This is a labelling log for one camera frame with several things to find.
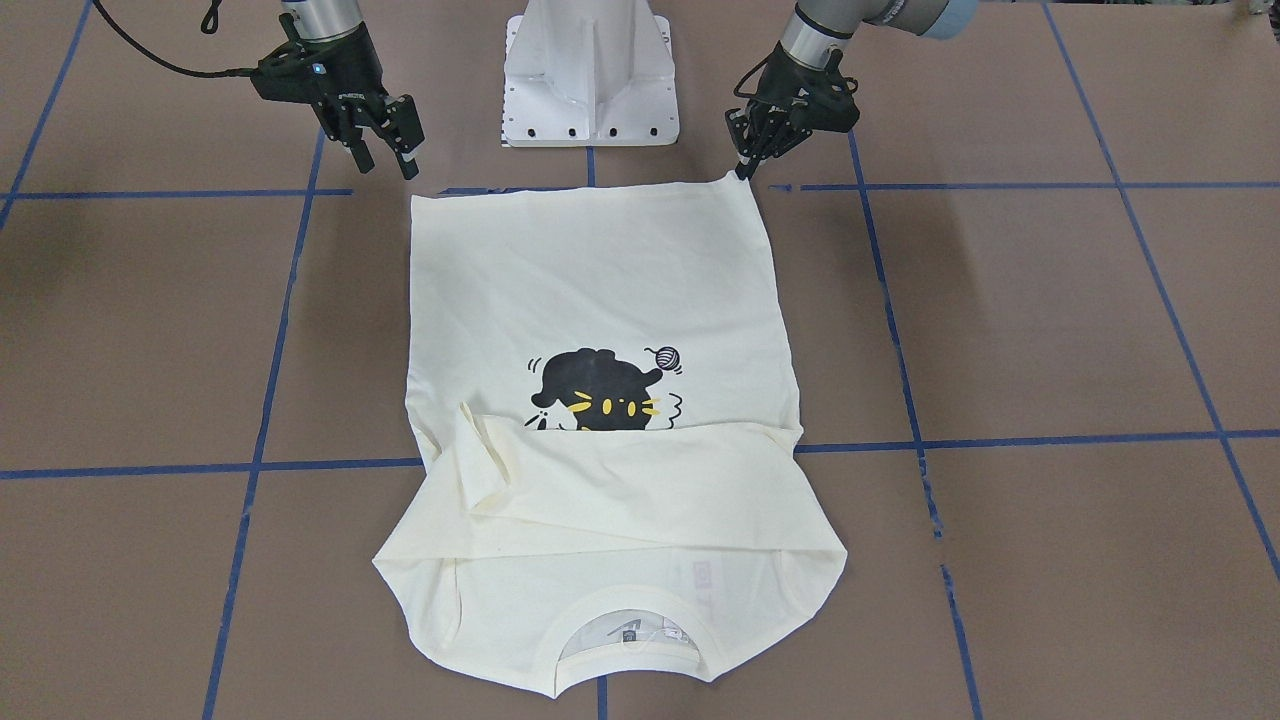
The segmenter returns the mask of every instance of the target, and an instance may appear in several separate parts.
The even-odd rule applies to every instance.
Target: white fabric
[[[374,562],[428,657],[550,697],[710,680],[826,601],[746,183],[415,197],[411,316],[428,478]]]

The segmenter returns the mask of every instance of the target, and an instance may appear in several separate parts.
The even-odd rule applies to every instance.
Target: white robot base
[[[680,136],[671,24],[648,0],[530,0],[507,23],[502,142],[671,145]]]

